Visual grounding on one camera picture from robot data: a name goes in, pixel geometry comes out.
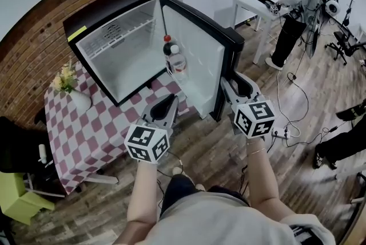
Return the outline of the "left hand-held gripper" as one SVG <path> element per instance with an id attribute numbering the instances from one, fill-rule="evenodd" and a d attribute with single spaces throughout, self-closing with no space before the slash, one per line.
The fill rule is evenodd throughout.
<path id="1" fill-rule="evenodd" d="M 143 111 L 142 119 L 149 123 L 162 120 L 165 114 L 163 100 L 164 98 L 158 98 L 148 104 Z M 178 112 L 179 99 L 171 94 L 169 102 L 167 125 L 173 125 Z M 172 128 L 159 128 L 154 124 L 132 124 L 128 128 L 124 145 L 132 159 L 157 164 L 170 148 L 169 139 L 172 134 Z"/>

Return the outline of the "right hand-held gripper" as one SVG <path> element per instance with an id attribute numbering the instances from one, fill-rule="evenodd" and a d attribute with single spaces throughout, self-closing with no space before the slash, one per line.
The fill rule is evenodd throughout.
<path id="1" fill-rule="evenodd" d="M 238 95 L 252 97 L 259 93 L 258 85 L 246 75 L 236 72 Z M 225 78 L 220 78 L 220 85 L 226 101 L 232 105 L 232 125 L 234 134 L 243 134 L 247 139 L 264 137 L 271 133 L 276 112 L 270 99 L 263 95 L 239 104 L 239 96 L 232 84 Z"/>

